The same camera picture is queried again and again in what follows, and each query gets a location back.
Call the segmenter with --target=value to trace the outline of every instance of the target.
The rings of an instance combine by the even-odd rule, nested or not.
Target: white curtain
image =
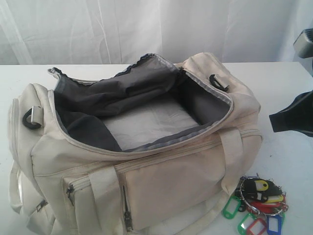
[[[313,0],[0,0],[0,64],[293,61],[310,26]]]

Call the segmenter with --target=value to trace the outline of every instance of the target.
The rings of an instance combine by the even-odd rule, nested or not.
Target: blue key tag
[[[246,235],[247,228],[255,221],[255,215],[248,213],[238,224],[237,230],[241,235]]]
[[[226,219],[233,219],[238,212],[238,208],[241,205],[241,200],[238,197],[231,196],[223,209],[223,216]]]
[[[268,235],[280,235],[282,232],[282,217],[279,215],[267,216],[266,220]]]

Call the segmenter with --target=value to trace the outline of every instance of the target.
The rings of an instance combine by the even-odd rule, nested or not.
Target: zipper pull
[[[67,194],[67,198],[70,200],[72,206],[74,206],[73,198],[71,197],[71,193],[73,193],[73,192],[74,192],[74,186],[69,185],[67,188],[66,194]]]
[[[39,212],[47,204],[48,202],[46,200],[42,200],[41,203],[39,203],[39,205],[36,206],[37,212]]]
[[[128,232],[132,231],[133,230],[133,222],[132,222],[131,213],[129,211],[125,211],[125,213],[124,213],[124,221],[125,221],[126,230]]]

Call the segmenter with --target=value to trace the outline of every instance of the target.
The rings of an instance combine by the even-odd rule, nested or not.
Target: open bag
[[[261,146],[260,105],[210,53],[146,54],[115,77],[13,100],[10,203],[41,235],[195,235]]]

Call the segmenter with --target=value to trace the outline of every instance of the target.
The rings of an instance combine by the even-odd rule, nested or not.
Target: green key tag
[[[248,213],[238,224],[237,230],[241,235],[246,235],[247,228],[255,221],[255,215]]]
[[[241,205],[241,200],[238,197],[231,196],[223,209],[223,216],[226,219],[233,219]]]

